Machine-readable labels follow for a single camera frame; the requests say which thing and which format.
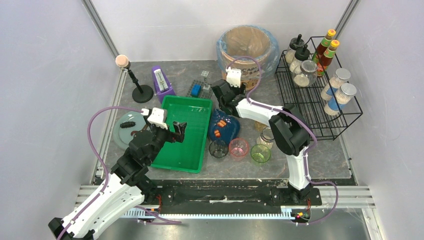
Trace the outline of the green glass cup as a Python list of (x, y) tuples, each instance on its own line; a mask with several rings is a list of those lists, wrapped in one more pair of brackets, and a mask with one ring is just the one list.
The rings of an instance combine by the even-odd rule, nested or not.
[(250, 157), (255, 165), (264, 165), (271, 158), (271, 149), (264, 144), (256, 144), (250, 150)]

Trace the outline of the sauce bottle yellow cap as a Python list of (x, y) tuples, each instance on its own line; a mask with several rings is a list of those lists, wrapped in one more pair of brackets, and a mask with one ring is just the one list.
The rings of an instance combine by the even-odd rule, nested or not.
[(312, 57), (312, 61), (316, 64), (319, 63), (321, 56), (324, 54), (324, 51), (330, 46), (331, 41), (336, 35), (336, 31), (334, 29), (329, 29), (325, 37), (321, 40), (320, 44), (316, 48), (316, 51)]
[(339, 45), (340, 42), (338, 40), (332, 40), (330, 46), (324, 51), (323, 55), (319, 60), (319, 63), (317, 64), (318, 77), (322, 77), (325, 71), (327, 70), (328, 66), (332, 63)]

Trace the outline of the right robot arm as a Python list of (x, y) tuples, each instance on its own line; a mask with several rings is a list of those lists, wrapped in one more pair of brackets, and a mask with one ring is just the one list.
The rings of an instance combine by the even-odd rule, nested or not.
[(313, 188), (305, 159), (311, 136), (297, 107), (293, 104), (274, 106), (251, 100), (246, 97), (243, 87), (231, 86), (224, 79), (214, 82), (211, 89), (219, 108), (225, 113), (270, 127), (274, 143), (286, 155), (289, 197), (295, 203), (304, 200)]

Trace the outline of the tall bead jar silver lid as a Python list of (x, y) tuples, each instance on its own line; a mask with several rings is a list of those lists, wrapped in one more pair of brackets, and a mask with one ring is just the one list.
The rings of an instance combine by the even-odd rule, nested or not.
[(345, 105), (356, 95), (357, 88), (351, 83), (342, 84), (324, 107), (324, 112), (336, 116)]

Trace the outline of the amber glass cup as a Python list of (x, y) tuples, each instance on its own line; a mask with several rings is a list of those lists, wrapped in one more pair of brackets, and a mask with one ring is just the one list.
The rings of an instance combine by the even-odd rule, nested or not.
[(267, 128), (268, 126), (266, 124), (263, 124), (259, 121), (255, 121), (254, 122), (254, 129), (256, 131), (258, 131), (259, 133), (261, 133), (265, 128)]

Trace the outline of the black-lid shaker jar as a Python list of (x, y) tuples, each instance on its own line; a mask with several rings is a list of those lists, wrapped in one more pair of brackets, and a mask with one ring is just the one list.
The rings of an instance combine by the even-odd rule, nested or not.
[(308, 45), (305, 44), (302, 47), (296, 49), (293, 61), (289, 66), (289, 70), (291, 73), (295, 73), (295, 70), (298, 66), (302, 64), (303, 61), (308, 60), (310, 57), (310, 51), (308, 49)]
[(305, 41), (302, 39), (302, 34), (299, 34), (297, 37), (294, 37), (290, 40), (289, 46), (285, 54), (285, 61), (287, 64), (291, 64), (295, 58), (295, 53), (298, 48), (301, 48), (305, 45)]

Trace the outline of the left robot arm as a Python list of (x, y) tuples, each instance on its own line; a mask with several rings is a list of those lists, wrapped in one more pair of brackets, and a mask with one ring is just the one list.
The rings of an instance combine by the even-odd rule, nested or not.
[(146, 173), (165, 143), (181, 143), (186, 122), (160, 123), (144, 118), (147, 129), (134, 134), (128, 148), (101, 185), (73, 212), (55, 217), (48, 227), (57, 240), (96, 240), (127, 211), (156, 196), (156, 186)]

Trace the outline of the round glass rice jar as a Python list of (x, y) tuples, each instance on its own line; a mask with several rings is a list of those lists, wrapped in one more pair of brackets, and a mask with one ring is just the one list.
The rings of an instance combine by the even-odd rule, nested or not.
[(318, 66), (312, 60), (304, 60), (293, 69), (292, 80), (299, 87), (310, 87), (318, 78)]

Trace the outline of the glass rice jar front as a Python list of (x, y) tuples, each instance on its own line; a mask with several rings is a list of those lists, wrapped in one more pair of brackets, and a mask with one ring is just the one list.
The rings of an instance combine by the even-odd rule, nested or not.
[(269, 149), (273, 147), (274, 142), (275, 138), (270, 127), (264, 128), (256, 139), (257, 144), (264, 145)]

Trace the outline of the pink glass cup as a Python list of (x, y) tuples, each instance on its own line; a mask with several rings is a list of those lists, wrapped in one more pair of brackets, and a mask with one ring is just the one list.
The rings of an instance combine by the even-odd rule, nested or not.
[(243, 138), (235, 138), (230, 141), (229, 153), (233, 160), (241, 161), (249, 152), (250, 146)]

